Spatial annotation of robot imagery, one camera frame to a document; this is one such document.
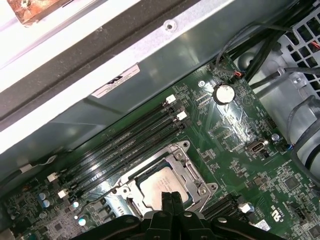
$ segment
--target white connector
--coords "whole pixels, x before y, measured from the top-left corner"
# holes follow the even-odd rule
[[[176,116],[176,118],[177,118],[179,121],[181,121],[182,119],[185,119],[187,116],[188,116],[188,115],[186,114],[186,112],[185,112],[185,111],[182,111],[182,112],[180,112],[180,113]]]
[[[49,180],[49,182],[53,182],[54,180],[58,179],[58,174],[56,172],[51,173],[49,176],[47,176],[46,178]]]
[[[69,194],[68,190],[67,189],[63,189],[61,190],[60,192],[58,192],[58,196],[59,198],[64,198],[65,196],[67,196]]]
[[[165,102],[166,102],[166,104],[171,104],[171,103],[173,103],[175,100],[177,100],[176,99],[176,97],[175,97],[175,95],[170,95],[170,96],[168,96],[166,99],[165,99]]]
[[[239,204],[238,208],[241,210],[241,212],[243,212],[244,214],[248,213],[248,212],[254,212],[255,208],[254,206],[252,206],[252,204],[250,202],[248,203],[242,203]]]

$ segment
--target ram slot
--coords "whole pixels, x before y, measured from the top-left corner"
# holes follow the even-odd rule
[[[144,127],[140,129],[140,132],[137,134],[132,134],[129,138],[124,139],[121,142],[117,142],[117,145],[114,145],[111,149],[109,149],[107,152],[103,153],[102,155],[98,156],[94,160],[88,162],[87,164],[82,165],[77,170],[73,171],[69,175],[64,177],[65,182],[72,182],[72,180],[77,179],[77,176],[81,175],[82,173],[88,171],[96,164],[100,163],[104,158],[106,158],[108,155],[114,154],[115,151],[121,151],[122,148],[124,148],[126,145],[129,145],[130,142],[135,142],[138,138],[143,136],[146,133],[149,133],[151,130],[157,128],[158,126],[161,126],[163,124],[164,119],[168,118],[169,116],[167,114],[164,114],[157,119],[149,122]]]
[[[125,135],[125,133],[132,131],[137,126],[143,125],[145,122],[149,121],[149,118],[153,117],[154,114],[160,112],[163,109],[164,109],[164,107],[161,104],[161,105],[158,105],[153,110],[151,110],[150,112],[148,112],[147,114],[139,117],[136,121],[134,121],[133,123],[131,123],[130,125],[128,125],[124,129],[120,130],[115,135],[109,137],[104,142],[102,142],[101,144],[99,144],[98,146],[93,148],[92,150],[85,153],[82,157],[80,157],[76,161],[74,161],[70,166],[68,166],[68,169],[66,170],[66,172],[64,172],[64,174],[68,174],[69,172],[71,172],[73,170],[74,167],[77,167],[79,164],[81,164],[82,162],[84,162],[85,160],[87,160],[88,158],[90,158],[91,156],[96,154],[97,152],[104,150],[104,148],[107,147],[110,142],[113,142],[116,139],[120,138],[121,136]]]
[[[83,194],[90,192],[92,189],[103,183],[104,181],[108,180],[110,177],[112,177],[114,174],[118,173],[121,169],[123,169],[125,166],[130,165],[134,160],[139,159],[142,155],[147,153],[151,148],[159,145],[160,143],[164,142],[165,140],[169,139],[176,133],[180,131],[180,128],[175,128],[174,130],[170,131],[166,135],[163,135],[159,137],[158,135],[153,138],[153,141],[148,143],[147,147],[142,149],[139,152],[136,152],[134,155],[127,158],[122,158],[119,162],[118,165],[115,167],[112,167],[110,171],[106,172],[104,175],[101,177],[97,178],[95,181],[91,182],[89,185],[85,186],[81,190],[78,190],[74,195],[72,195],[71,199],[77,199],[80,198]]]
[[[96,169],[94,169],[93,171],[90,171],[88,174],[81,176],[81,179],[76,178],[75,180],[77,181],[77,185],[79,186],[79,185],[89,181],[96,174],[98,174],[101,171],[103,171],[104,169],[108,168],[110,165],[112,165],[115,161],[120,159],[122,156],[130,154],[130,153],[136,151],[137,149],[141,149],[143,147],[146,147],[146,145],[148,144],[146,139],[150,138],[152,135],[155,135],[155,134],[161,132],[162,130],[169,128],[171,125],[173,125],[173,121],[170,118],[167,121],[165,121],[164,123],[162,123],[159,127],[157,127],[155,132],[152,132],[151,131],[152,128],[150,128],[147,132],[144,132],[144,134],[147,134],[147,135],[144,135],[143,136],[144,138],[140,139],[133,146],[131,146],[128,149],[125,149],[124,151],[122,151],[121,148],[119,148],[119,150],[116,151],[117,154],[113,154],[113,156],[110,159],[108,159],[105,163],[103,163],[101,166],[98,166]]]

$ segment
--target metal panel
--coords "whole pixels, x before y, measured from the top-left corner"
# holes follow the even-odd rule
[[[5,129],[0,134],[1,141],[9,139],[10,142],[3,141],[0,152],[16,142],[19,144],[3,153],[0,163],[8,166],[10,159],[11,169],[14,169],[19,158],[29,161],[60,146],[74,148],[80,140],[76,142],[76,138],[68,136],[62,140],[58,135],[68,132],[74,126],[82,128],[87,124],[101,126],[104,123],[103,127],[111,125],[210,60],[244,25],[262,17],[269,17],[289,2],[278,0],[270,4],[265,0],[202,0],[172,19],[176,29],[168,31],[166,26],[160,27]],[[89,104],[88,100],[81,101],[136,63],[139,63],[141,69],[139,74],[102,98],[95,99],[90,96],[87,98]],[[50,128],[52,123],[43,126],[54,117],[56,118],[52,123],[58,125],[53,126],[60,126],[61,131]],[[82,134],[84,140],[100,130],[90,128],[79,134]],[[36,149],[21,148],[32,141],[36,142]],[[4,175],[8,169],[9,167],[6,170],[0,168],[0,174]]]

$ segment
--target screw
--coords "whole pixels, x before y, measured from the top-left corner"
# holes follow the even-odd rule
[[[222,223],[222,224],[225,224],[225,223],[227,223],[227,219],[225,219],[224,217],[219,217],[218,218],[218,222]]]
[[[298,84],[298,83],[300,83],[301,82],[301,78],[300,77],[298,77],[296,80],[294,80],[293,81],[295,84]]]
[[[272,134],[271,136],[272,141],[278,142],[280,140],[280,136],[276,133]]]
[[[187,217],[187,218],[192,217],[192,213],[189,212],[189,211],[186,211],[183,215],[184,215],[185,217]]]
[[[175,157],[176,157],[177,159],[181,159],[181,158],[182,158],[182,153],[181,153],[181,152],[178,152],[178,153],[175,155]]]
[[[198,82],[198,86],[199,86],[200,88],[203,88],[205,85],[206,85],[206,82],[203,81],[203,80],[201,80],[201,81]]]
[[[167,20],[163,25],[164,29],[170,33],[173,33],[177,29],[177,23],[174,20]]]
[[[199,188],[199,193],[200,193],[201,195],[205,195],[205,194],[207,193],[207,189],[202,186],[202,187]]]

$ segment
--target capacitor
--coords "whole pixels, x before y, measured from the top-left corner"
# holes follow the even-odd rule
[[[38,194],[38,198],[43,201],[45,200],[47,197],[49,197],[50,193],[48,191],[43,191],[43,192],[40,192]]]
[[[235,99],[236,92],[230,85],[219,84],[213,88],[212,97],[218,105],[226,105]]]
[[[39,218],[41,218],[41,219],[45,219],[46,216],[47,216],[47,214],[46,214],[45,212],[41,212],[41,213],[39,214]]]
[[[52,198],[47,198],[47,199],[43,200],[42,205],[43,205],[45,208],[48,208],[48,207],[50,207],[51,205],[53,205],[54,202],[55,202],[55,201],[54,201]]]
[[[86,225],[88,219],[89,219],[89,217],[88,217],[87,215],[83,215],[83,216],[79,219],[78,224],[83,227],[83,226]]]
[[[76,208],[78,208],[79,207],[79,202],[77,202],[77,201],[75,201],[73,204],[72,204],[72,206],[76,209]]]
[[[276,133],[272,134],[271,136],[272,141],[278,142],[280,140],[280,136]]]
[[[45,199],[45,200],[43,200],[42,205],[44,208],[48,208],[48,207],[50,207],[50,201]]]

